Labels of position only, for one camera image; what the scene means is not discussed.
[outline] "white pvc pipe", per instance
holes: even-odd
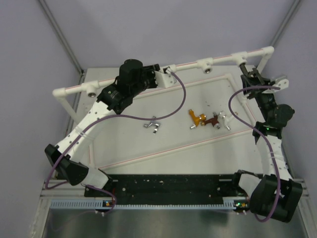
[[[79,124],[81,121],[81,118],[76,114],[72,106],[69,104],[69,102],[66,100],[66,98],[56,98],[63,108],[67,111],[67,113],[71,116],[71,118],[74,120],[76,124]]]
[[[184,64],[178,64],[178,65],[174,65],[174,64],[167,65],[167,66],[164,66],[162,68],[166,68],[166,67],[170,66],[171,70],[174,72],[192,69],[192,68],[200,68],[201,64],[199,64],[199,61],[200,62],[206,61],[211,65],[233,61],[233,62],[236,62],[236,64],[239,66],[242,62],[246,62],[247,58],[262,56],[263,58],[266,59],[266,60],[264,60],[264,59],[261,60],[262,63],[261,63],[260,69],[263,70],[267,60],[271,57],[273,52],[274,52],[274,48],[272,46],[268,46],[268,47],[264,47],[264,48],[261,48],[259,50],[255,50],[255,51],[238,52],[238,53],[231,54],[229,56],[200,59],[196,62],[184,63]]]

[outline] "cable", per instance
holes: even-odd
[[[156,118],[156,120],[161,120],[161,119],[165,119],[167,117],[170,117],[172,115],[174,115],[175,113],[177,113],[184,105],[185,103],[185,100],[186,100],[186,88],[185,88],[185,85],[184,83],[180,80],[180,78],[174,73],[174,72],[170,72],[177,80],[178,82],[180,83],[180,85],[182,86],[183,88],[183,91],[184,91],[184,96],[183,96],[183,101],[181,102],[181,104],[179,105],[179,107],[173,111],[172,113],[170,114],[167,114],[165,116],[162,116],[162,117],[159,117],[159,118]],[[79,134],[76,139],[66,148],[66,150],[59,156],[59,158],[56,160],[55,164],[53,165],[50,173],[49,173],[49,176],[47,177],[46,181],[45,181],[45,189],[53,189],[57,186],[60,186],[62,184],[65,184],[67,183],[66,181],[64,182],[61,182],[61,183],[58,183],[52,187],[49,187],[49,182],[51,180],[51,177],[56,169],[56,167],[58,166],[58,164],[60,163],[60,161],[62,160],[62,158],[65,156],[65,154],[76,144],[76,142],[81,138],[82,134],[84,134],[87,130],[89,130],[91,127],[93,127],[94,125],[96,125],[97,123],[100,123],[104,120],[107,120],[107,119],[110,119],[110,118],[130,118],[130,119],[136,119],[136,120],[153,120],[153,118],[139,118],[139,117],[134,117],[134,116],[129,116],[129,115],[110,115],[110,116],[106,116],[104,118],[100,118],[99,120],[91,123],[89,126],[87,126],[85,129],[83,129],[82,133]]]
[[[269,214],[267,215],[267,217],[264,218],[264,219],[262,219],[262,220],[255,214],[255,217],[256,217],[256,219],[257,219],[259,222],[266,222],[266,221],[268,221],[268,220],[272,217],[272,215],[273,215],[273,213],[274,213],[274,211],[275,211],[275,209],[276,209],[276,206],[277,206],[277,203],[278,203],[279,194],[280,194],[280,191],[281,191],[281,180],[280,180],[280,176],[279,176],[278,167],[277,167],[277,164],[276,164],[276,160],[275,160],[273,148],[272,148],[272,146],[271,146],[269,140],[267,139],[267,137],[266,137],[262,132],[260,132],[260,131],[259,131],[258,129],[256,129],[254,126],[248,124],[246,121],[244,121],[244,120],[242,120],[241,118],[239,118],[239,117],[233,112],[233,110],[232,110],[232,108],[231,108],[231,101],[232,101],[232,99],[233,99],[237,94],[239,94],[239,93],[241,93],[241,92],[244,92],[244,91],[247,91],[247,90],[253,90],[253,89],[277,89],[277,90],[279,90],[280,88],[278,88],[278,87],[273,87],[273,86],[251,86],[251,87],[243,88],[243,89],[240,89],[240,90],[238,90],[237,92],[235,92],[235,93],[230,97],[229,103],[228,103],[229,110],[230,110],[231,114],[232,114],[235,118],[237,118],[240,122],[242,122],[243,124],[247,125],[248,127],[252,128],[255,132],[257,132],[260,136],[263,137],[263,139],[264,139],[264,140],[266,141],[266,143],[267,143],[267,146],[268,146],[268,148],[269,148],[269,151],[270,151],[270,154],[271,154],[271,157],[272,157],[272,161],[273,161],[273,165],[274,165],[274,169],[275,169],[275,173],[276,173],[276,178],[277,178],[277,188],[276,188],[276,195],[275,195],[275,199],[274,199],[274,202],[273,202],[273,206],[272,206],[272,208],[271,208]]]

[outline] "purple cable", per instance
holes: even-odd
[[[256,129],[254,126],[248,124],[246,121],[244,121],[244,120],[242,120],[241,118],[239,118],[239,117],[233,112],[233,110],[232,110],[232,108],[231,108],[231,101],[232,101],[232,99],[233,99],[237,94],[239,94],[239,93],[241,93],[241,92],[244,92],[244,91],[247,91],[247,90],[253,90],[253,89],[277,89],[277,90],[279,90],[280,88],[278,88],[278,87],[273,87],[273,86],[251,86],[251,87],[243,88],[243,89],[240,89],[240,90],[238,90],[237,92],[235,92],[235,93],[230,97],[229,103],[228,103],[229,110],[230,110],[231,114],[232,114],[235,118],[237,118],[240,122],[242,122],[243,124],[247,125],[248,127],[252,128],[252,129],[253,129],[254,131],[256,131],[260,136],[263,137],[263,139],[264,139],[264,140],[266,141],[266,143],[267,143],[267,146],[268,146],[268,148],[269,148],[269,151],[270,151],[270,154],[271,154],[271,157],[272,157],[272,161],[273,161],[273,165],[274,165],[274,169],[275,169],[275,173],[276,173],[276,178],[277,178],[276,196],[275,196],[275,199],[274,199],[274,202],[273,202],[273,206],[272,206],[272,208],[271,208],[271,210],[270,210],[270,212],[269,212],[269,214],[267,215],[266,218],[264,218],[264,219],[261,220],[261,219],[255,214],[255,217],[256,217],[256,219],[257,219],[259,222],[266,222],[266,221],[268,221],[268,220],[272,217],[272,215],[273,215],[273,213],[274,213],[274,211],[275,211],[275,209],[276,209],[276,206],[277,206],[277,203],[278,203],[279,194],[280,194],[280,191],[281,191],[281,180],[280,180],[280,176],[279,176],[279,172],[278,172],[278,167],[277,167],[277,164],[276,164],[276,160],[275,160],[275,157],[274,157],[273,148],[272,148],[272,146],[271,146],[269,140],[267,139],[267,137],[266,137],[262,132],[260,132],[260,131],[259,131],[258,129]]]
[[[183,91],[184,91],[184,97],[183,97],[183,101],[182,103],[180,104],[180,106],[175,110],[173,111],[172,113],[168,114],[168,115],[165,115],[163,117],[160,117],[160,118],[156,118],[156,120],[161,120],[161,119],[165,119],[167,117],[170,117],[172,115],[174,115],[175,113],[177,113],[184,105],[185,103],[185,100],[186,100],[186,88],[185,88],[185,85],[184,83],[180,80],[180,78],[174,73],[174,72],[171,72],[171,74],[178,80],[178,82],[180,83],[180,85],[182,86],[183,88]],[[50,174],[49,176],[47,177],[46,181],[45,181],[45,189],[53,189],[57,186],[60,186],[62,184],[65,184],[67,183],[67,181],[64,181],[64,182],[60,182],[52,187],[49,187],[49,182],[51,180],[51,177],[54,173],[54,170],[56,169],[56,167],[58,166],[58,164],[60,163],[61,159],[65,156],[65,154],[76,144],[76,142],[81,138],[82,134],[84,134],[87,130],[89,130],[91,127],[93,127],[94,125],[96,125],[97,123],[100,123],[104,120],[107,120],[109,118],[131,118],[131,119],[136,119],[136,120],[153,120],[153,118],[139,118],[139,117],[134,117],[134,116],[128,116],[128,115],[110,115],[110,116],[106,116],[104,118],[100,118],[99,120],[91,123],[89,126],[87,126],[85,129],[83,129],[82,133],[79,134],[76,139],[66,148],[66,150],[60,155],[60,157],[56,160],[55,164],[53,165],[51,171],[50,171]]]
[[[109,212],[111,212],[111,211],[114,209],[114,207],[115,207],[116,204],[117,204],[117,198],[116,198],[111,192],[108,192],[108,191],[106,191],[106,190],[103,190],[103,189],[100,189],[100,188],[97,188],[97,187],[94,187],[94,186],[91,186],[91,185],[86,185],[86,187],[91,188],[91,189],[94,189],[94,190],[98,190],[98,191],[100,191],[100,192],[104,192],[104,193],[106,193],[106,194],[108,194],[108,195],[110,195],[110,196],[112,197],[113,205],[112,205],[112,207],[111,207],[109,210],[107,210],[107,211],[104,213],[104,215],[107,214],[107,213],[109,213]],[[95,213],[95,211],[84,211],[84,212],[82,212],[82,213],[79,213],[79,214],[73,216],[72,218],[70,218],[67,222],[65,222],[62,226],[60,226],[60,227],[57,228],[57,229],[55,229],[55,228],[53,227],[53,218],[51,217],[51,219],[50,219],[51,229],[52,229],[54,232],[58,232],[58,231],[62,230],[65,226],[67,226],[71,221],[75,220],[76,218],[78,218],[78,217],[80,217],[81,215],[84,215],[84,214],[86,214],[86,213]]]

